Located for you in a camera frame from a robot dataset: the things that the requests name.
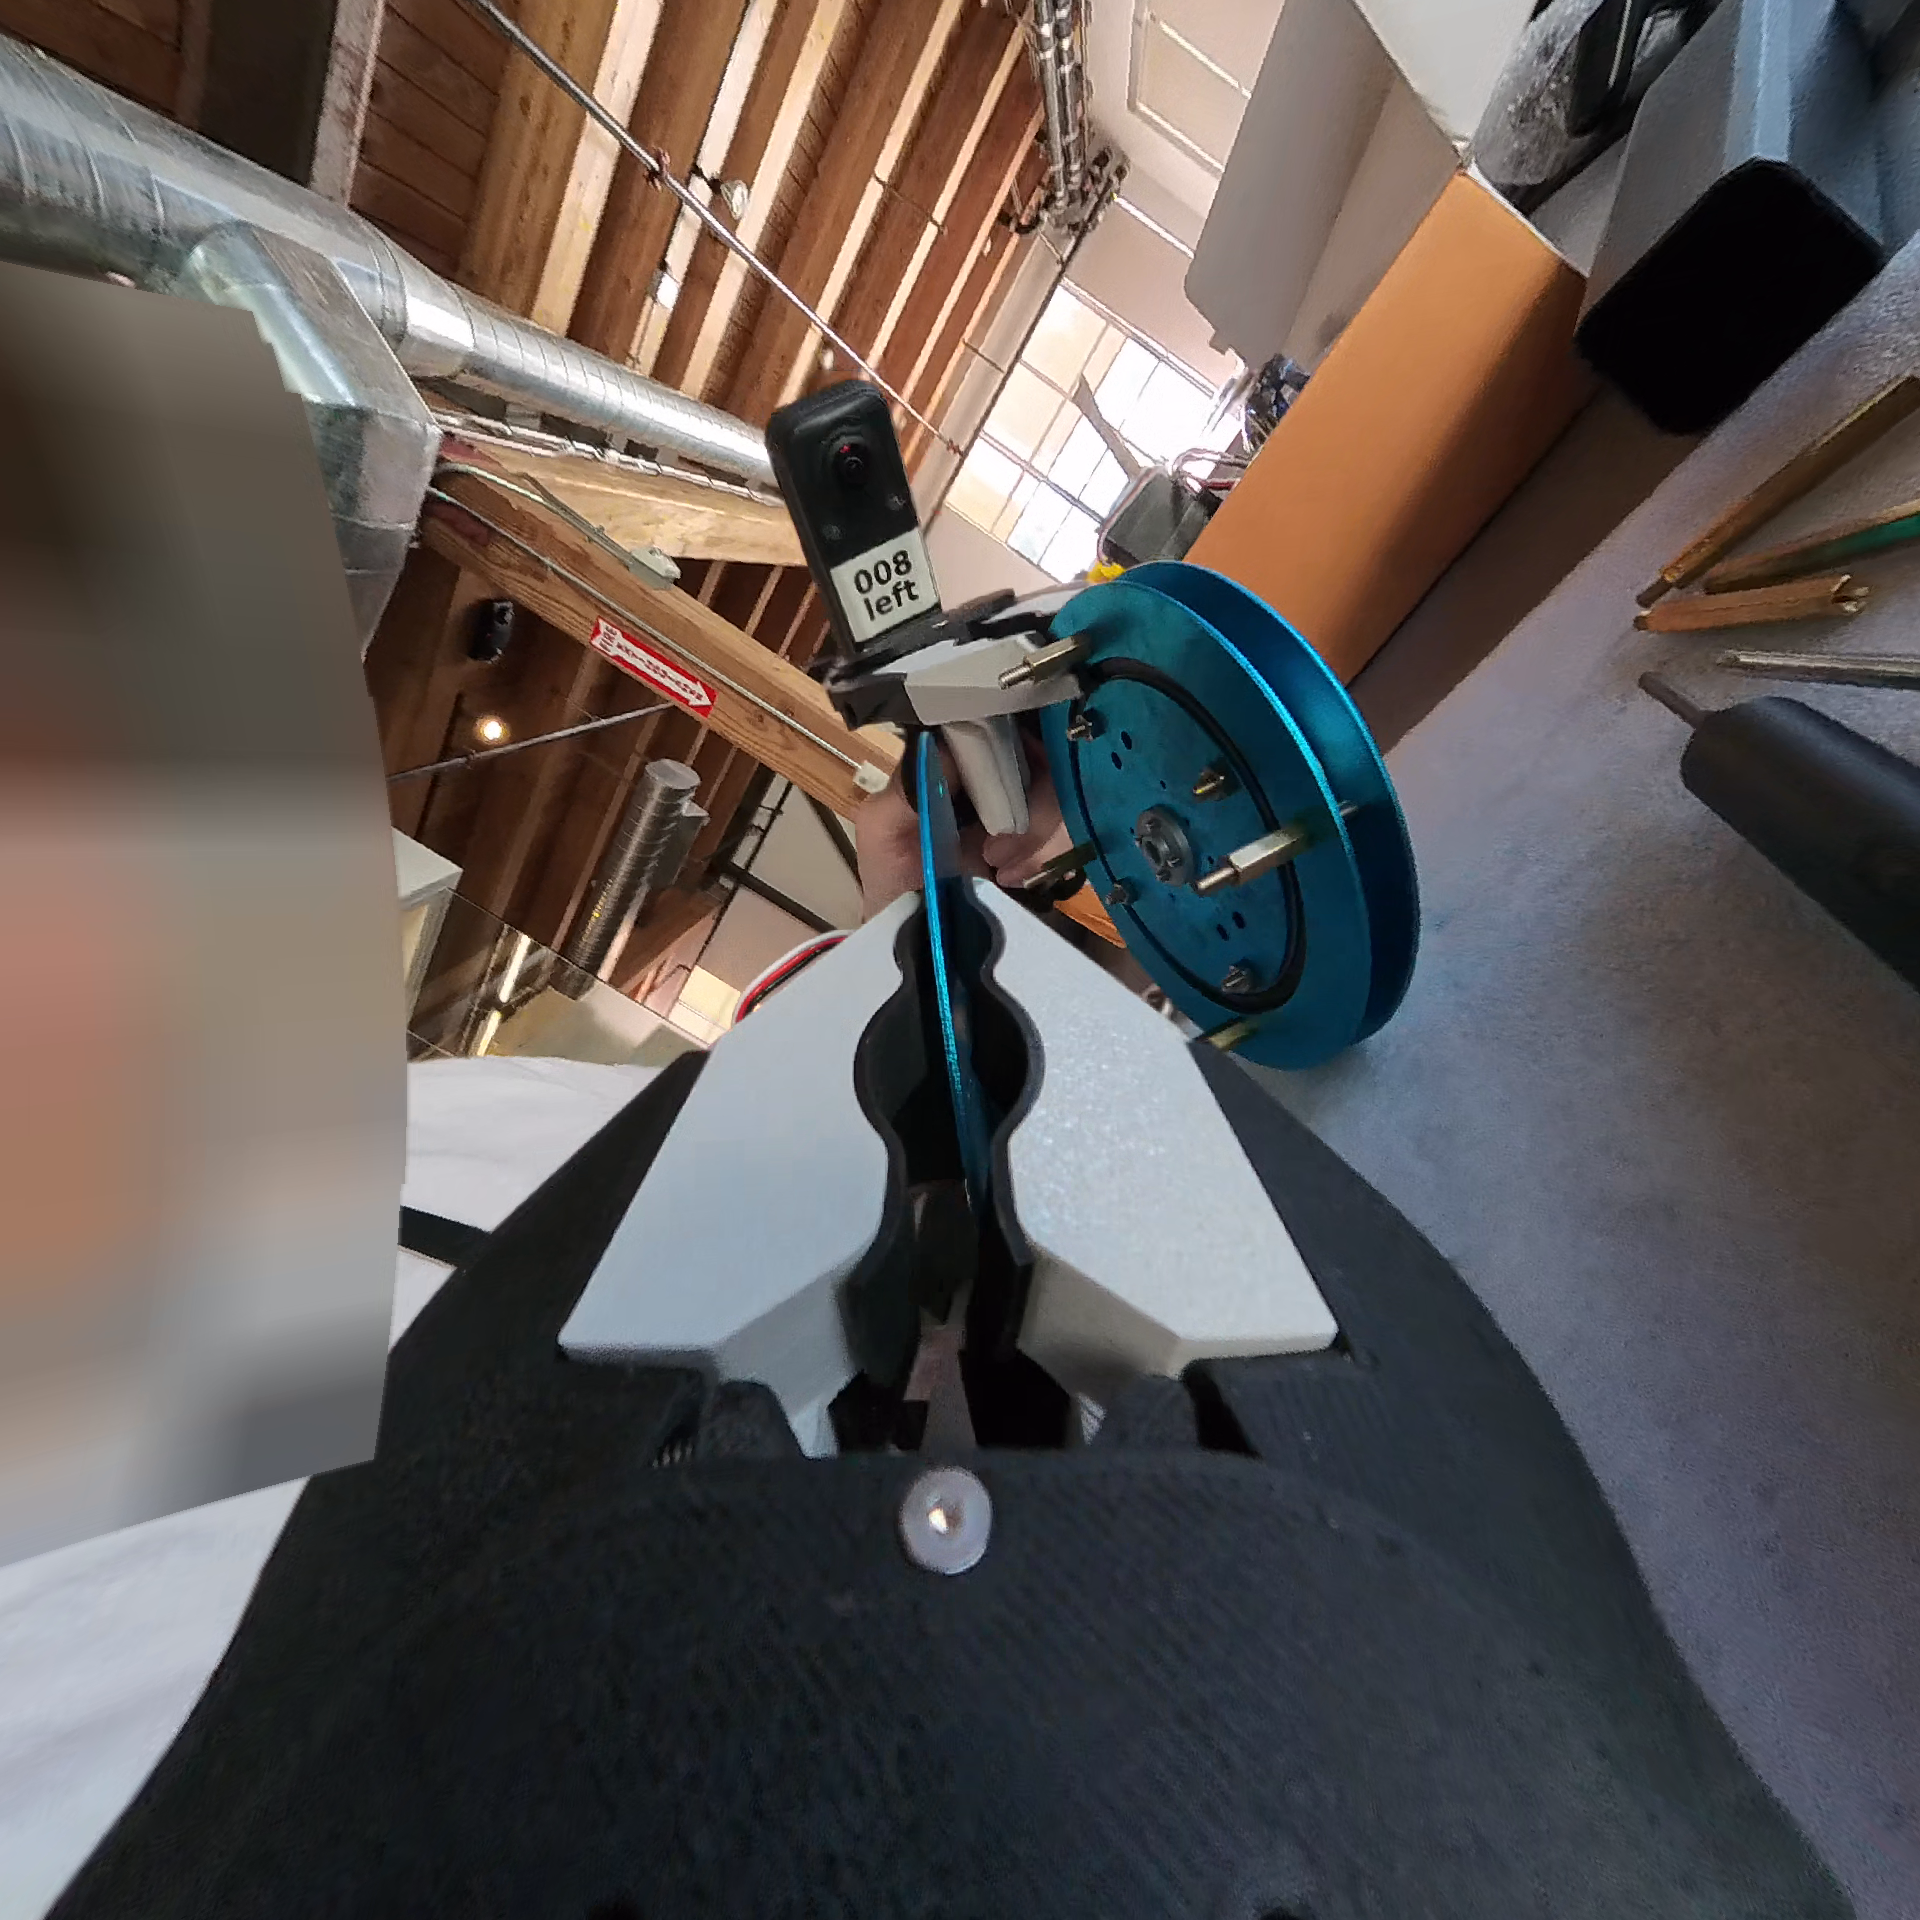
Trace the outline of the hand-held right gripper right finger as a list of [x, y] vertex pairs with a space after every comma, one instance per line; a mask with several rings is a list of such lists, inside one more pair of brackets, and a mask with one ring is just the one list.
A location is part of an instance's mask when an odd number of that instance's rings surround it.
[[1328, 1353], [1337, 1318], [1210, 1083], [1210, 1046], [986, 879], [971, 950], [978, 1444], [1072, 1447], [1078, 1400], [1113, 1407], [1200, 1360]]

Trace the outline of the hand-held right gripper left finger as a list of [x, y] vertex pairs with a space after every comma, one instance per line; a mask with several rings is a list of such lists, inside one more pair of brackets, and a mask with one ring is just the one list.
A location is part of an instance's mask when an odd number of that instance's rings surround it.
[[901, 895], [715, 1043], [560, 1347], [768, 1384], [806, 1455], [856, 1376], [843, 1286], [880, 1235], [888, 1149], [858, 1045], [906, 982]]

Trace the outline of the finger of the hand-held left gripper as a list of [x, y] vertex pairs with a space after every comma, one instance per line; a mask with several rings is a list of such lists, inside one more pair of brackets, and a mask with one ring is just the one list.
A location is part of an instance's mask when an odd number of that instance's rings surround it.
[[1059, 678], [1006, 688], [1001, 676], [1041, 648], [1036, 635], [946, 640], [906, 657], [906, 703], [914, 725], [938, 729], [957, 721], [1029, 713], [1059, 701]]

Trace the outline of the blue double disc base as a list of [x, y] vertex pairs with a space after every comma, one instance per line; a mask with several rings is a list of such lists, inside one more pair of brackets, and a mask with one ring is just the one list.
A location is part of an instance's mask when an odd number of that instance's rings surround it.
[[1046, 772], [1088, 888], [1146, 976], [1252, 1065], [1369, 1040], [1418, 963], [1406, 816], [1328, 663], [1224, 574], [1148, 563], [1069, 591]]

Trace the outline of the blue round metal plate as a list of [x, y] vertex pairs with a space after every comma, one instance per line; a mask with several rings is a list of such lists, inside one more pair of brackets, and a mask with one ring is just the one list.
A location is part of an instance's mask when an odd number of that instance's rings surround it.
[[932, 729], [920, 733], [912, 756], [920, 811], [922, 900], [928, 931], [931, 1003], [939, 1059], [952, 1097], [952, 1121], [966, 1205], [978, 1216], [993, 1193], [993, 1129], [977, 1072], [971, 988], [978, 977], [969, 931], [971, 891], [963, 873], [963, 837], [954, 782]]

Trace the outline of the person's left hand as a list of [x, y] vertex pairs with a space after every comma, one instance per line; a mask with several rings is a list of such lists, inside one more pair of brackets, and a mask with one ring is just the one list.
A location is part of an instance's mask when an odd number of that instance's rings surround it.
[[[965, 827], [957, 868], [1016, 891], [1054, 857], [1064, 857], [1072, 833], [1049, 780], [1038, 777], [1027, 804], [1027, 832], [986, 833], [978, 825]], [[891, 900], [922, 888], [922, 816], [901, 780], [861, 803], [856, 816], [856, 857], [861, 921], [873, 921]]]

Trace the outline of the red ceiling sign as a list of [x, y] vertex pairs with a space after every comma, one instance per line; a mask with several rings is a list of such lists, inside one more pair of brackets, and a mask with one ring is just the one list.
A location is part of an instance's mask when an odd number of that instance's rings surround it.
[[665, 653], [646, 640], [634, 637], [604, 615], [594, 619], [590, 647], [613, 667], [634, 680], [643, 680], [659, 689], [667, 701], [698, 716], [702, 721], [713, 713], [715, 688], [673, 653]]

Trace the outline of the orange cardboard box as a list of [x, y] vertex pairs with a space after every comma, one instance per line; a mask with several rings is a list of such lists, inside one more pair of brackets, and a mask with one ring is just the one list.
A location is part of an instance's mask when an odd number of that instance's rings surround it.
[[1472, 134], [1530, 5], [1284, 3], [1184, 278], [1300, 397], [1192, 559], [1350, 683], [1592, 395], [1585, 272]]

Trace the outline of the person's white shirt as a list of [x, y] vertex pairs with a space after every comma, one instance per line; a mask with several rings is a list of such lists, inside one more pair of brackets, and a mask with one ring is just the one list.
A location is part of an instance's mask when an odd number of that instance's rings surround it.
[[4, 1569], [4, 1915], [560, 1915], [601, 1787], [548, 1724], [641, 1608], [625, 1495], [685, 1379], [557, 1331], [704, 1056], [409, 1070], [401, 1453]]

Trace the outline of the brass standoff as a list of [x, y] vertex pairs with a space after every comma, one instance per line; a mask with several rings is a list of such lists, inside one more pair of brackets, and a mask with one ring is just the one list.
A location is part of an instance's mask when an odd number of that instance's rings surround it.
[[1721, 559], [1700, 575], [1700, 590], [1754, 591], [1806, 577], [1828, 577], [1909, 544], [1917, 544], [1917, 497], [1785, 544]]
[[1870, 587], [1851, 574], [1828, 574], [1728, 591], [1669, 591], [1635, 615], [1642, 632], [1724, 632], [1809, 619], [1856, 616]]
[[1851, 460], [1865, 454], [1917, 409], [1917, 374], [1906, 372], [1862, 399], [1846, 419], [1800, 448], [1757, 486], [1740, 496], [1669, 559], [1638, 593], [1638, 607], [1658, 606], [1669, 591], [1691, 584], [1744, 537], [1757, 532], [1801, 496], [1822, 486]]

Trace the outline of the long black box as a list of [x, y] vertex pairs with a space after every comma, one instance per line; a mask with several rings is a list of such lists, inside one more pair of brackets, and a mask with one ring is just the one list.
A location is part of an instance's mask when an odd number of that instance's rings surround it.
[[1576, 324], [1602, 383], [1702, 435], [1916, 238], [1916, 59], [1916, 5], [1716, 5], [1622, 144]]

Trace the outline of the silver flexible duct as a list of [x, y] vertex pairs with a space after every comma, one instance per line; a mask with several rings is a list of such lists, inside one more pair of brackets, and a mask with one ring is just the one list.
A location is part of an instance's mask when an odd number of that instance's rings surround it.
[[659, 756], [641, 769], [632, 803], [593, 873], [582, 915], [560, 949], [579, 976], [611, 982], [641, 911], [681, 873], [709, 825], [709, 811], [698, 800], [700, 783], [700, 774], [681, 758]]

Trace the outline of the silver air duct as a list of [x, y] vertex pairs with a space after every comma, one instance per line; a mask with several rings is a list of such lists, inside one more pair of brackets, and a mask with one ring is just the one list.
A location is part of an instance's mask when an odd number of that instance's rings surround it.
[[300, 397], [358, 644], [398, 583], [454, 380], [771, 486], [764, 435], [427, 270], [380, 228], [4, 37], [4, 259], [245, 313]]

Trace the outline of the black handled screwdriver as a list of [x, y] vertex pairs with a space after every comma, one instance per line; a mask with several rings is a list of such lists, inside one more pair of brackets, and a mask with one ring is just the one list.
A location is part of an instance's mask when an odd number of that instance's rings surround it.
[[1688, 793], [1916, 988], [1916, 764], [1784, 694], [1708, 708], [1653, 672], [1638, 688], [1690, 726]]

